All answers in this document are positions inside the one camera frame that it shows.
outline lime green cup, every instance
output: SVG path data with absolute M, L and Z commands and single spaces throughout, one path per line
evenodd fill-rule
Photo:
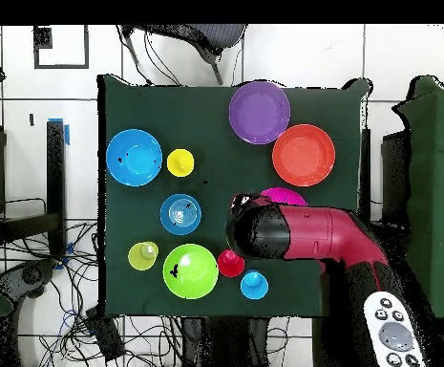
M 162 273 L 172 294 L 195 300 L 210 293 L 217 284 L 217 260 L 207 248 L 185 244 L 169 253 Z

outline dark green table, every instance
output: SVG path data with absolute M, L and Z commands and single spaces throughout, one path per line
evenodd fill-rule
M 224 223 L 232 197 L 285 186 L 300 192 L 310 205 L 355 209 L 360 151 L 360 103 L 369 91 L 358 79 L 342 89 L 285 89 L 291 105 L 289 125 L 309 123 L 332 138 L 336 160 L 332 172 L 313 187 L 293 187 L 279 178 L 271 161 L 273 143 L 251 145 L 239 139 L 228 121 L 228 105 L 237 88 L 138 87 L 104 76 L 106 142 L 118 132 L 138 128 L 160 143 L 158 176 L 142 187 L 129 187 L 106 174 L 106 313 L 139 315 L 318 316 L 322 314 L 320 266 L 313 261 L 251 260 L 269 283 L 261 300 L 240 291 L 241 277 L 220 276 L 215 289 L 199 300 L 174 296 L 162 278 L 162 264 L 178 245 L 200 244 L 215 257 L 227 248 Z M 190 150 L 195 169 L 175 178 L 166 168 L 176 148 Z M 186 236 L 167 232 L 159 220 L 163 201 L 174 193 L 195 197 L 202 211 L 200 226 Z M 147 271 L 128 263 L 130 247 L 154 241 L 159 258 Z

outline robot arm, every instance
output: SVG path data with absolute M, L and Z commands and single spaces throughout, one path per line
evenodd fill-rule
M 428 367 L 428 325 L 417 321 L 403 279 L 370 230 L 350 211 L 235 197 L 228 245 L 245 258 L 320 259 L 345 267 L 349 320 L 359 367 Z

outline chair leg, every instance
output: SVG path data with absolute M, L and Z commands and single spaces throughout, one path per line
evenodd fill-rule
M 137 68 L 139 68 L 137 53 L 135 52 L 134 44 L 132 43 L 130 36 L 123 36 L 123 38 L 125 39 L 126 46 L 128 48 L 128 51 L 130 51 L 130 55 L 132 56 L 132 59 L 134 60 L 135 66 L 137 66 Z
M 216 62 L 212 63 L 211 67 L 213 68 L 213 72 L 215 73 L 215 76 L 217 77 L 218 84 L 223 86 L 222 76 L 220 75 L 220 72 L 218 70 L 217 63 Z

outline red cup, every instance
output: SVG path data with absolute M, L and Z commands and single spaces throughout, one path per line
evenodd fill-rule
M 218 257 L 218 270 L 226 277 L 237 277 L 243 272 L 245 261 L 231 249 L 224 250 Z

